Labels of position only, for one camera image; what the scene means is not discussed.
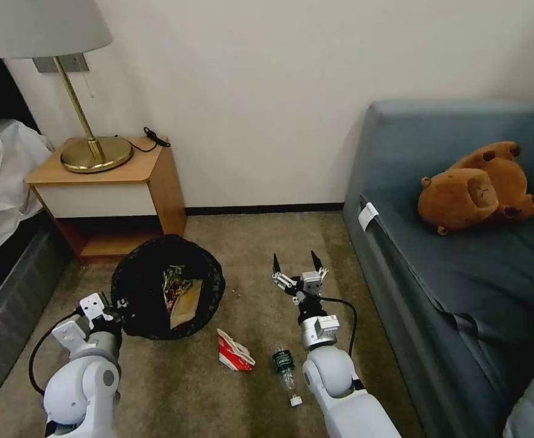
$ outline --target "brown plush toy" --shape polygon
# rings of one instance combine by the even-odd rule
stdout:
[[[527,177],[515,157],[521,147],[514,142],[484,146],[456,162],[450,169],[481,169],[488,174],[498,197],[492,219],[523,220],[534,216],[534,196],[527,194]]]
[[[498,208],[496,192],[483,170],[450,169],[421,183],[419,214],[441,235],[480,223]]]

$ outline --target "nightstand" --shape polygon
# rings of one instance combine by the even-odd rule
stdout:
[[[146,137],[128,140],[144,150],[154,145]],[[26,182],[81,263],[119,260],[151,238],[183,235],[186,215],[170,148],[135,149],[116,169],[81,174],[60,164],[68,142]]]

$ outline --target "bed frame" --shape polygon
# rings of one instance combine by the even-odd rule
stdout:
[[[2,60],[0,119],[16,119],[38,130]],[[7,253],[14,246],[21,255],[10,260]],[[25,347],[70,257],[69,249],[45,214],[24,221],[0,247],[0,270],[5,275],[0,283],[0,387]]]

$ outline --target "table lamp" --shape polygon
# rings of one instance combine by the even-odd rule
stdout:
[[[62,165],[78,173],[113,169],[133,156],[128,141],[95,137],[58,56],[89,52],[112,42],[94,0],[0,0],[0,58],[53,57],[86,133],[61,153]]]

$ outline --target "baseboard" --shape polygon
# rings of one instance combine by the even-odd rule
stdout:
[[[225,214],[301,213],[341,211],[344,203],[282,204],[270,206],[187,207],[187,216],[210,216]]]

